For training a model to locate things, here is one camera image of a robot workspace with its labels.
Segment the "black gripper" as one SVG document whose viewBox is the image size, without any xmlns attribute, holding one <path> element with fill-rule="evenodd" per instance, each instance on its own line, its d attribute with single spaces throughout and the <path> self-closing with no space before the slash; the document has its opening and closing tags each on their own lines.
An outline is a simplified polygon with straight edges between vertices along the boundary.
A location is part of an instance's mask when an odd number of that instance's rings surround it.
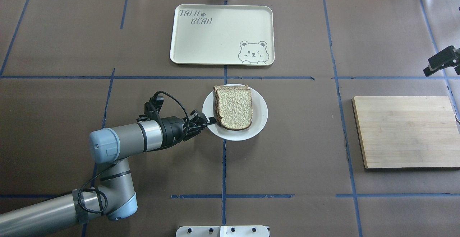
<svg viewBox="0 0 460 237">
<path fill-rule="evenodd" d="M 214 117 L 206 117 L 201 111 L 193 110 L 190 114 L 188 129 L 186 129 L 185 119 L 174 116 L 161 118 L 161 122 L 164 127 L 161 147 L 169 148 L 199 135 L 206 127 L 216 124 L 217 120 Z"/>
</svg>

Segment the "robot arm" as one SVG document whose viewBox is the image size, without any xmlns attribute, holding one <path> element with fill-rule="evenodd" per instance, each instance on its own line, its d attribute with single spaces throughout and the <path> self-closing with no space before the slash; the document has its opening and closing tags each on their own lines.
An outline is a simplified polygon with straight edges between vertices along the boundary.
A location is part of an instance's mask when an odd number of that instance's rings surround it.
<svg viewBox="0 0 460 237">
<path fill-rule="evenodd" d="M 104 215 L 110 220 L 131 216 L 138 205 L 128 157 L 172 147 L 215 123 L 214 117 L 196 110 L 185 118 L 160 118 L 153 109 L 135 124 L 90 133 L 99 185 L 89 188 L 84 183 L 64 195 L 2 214 L 1 236 L 44 236 Z"/>
</svg>

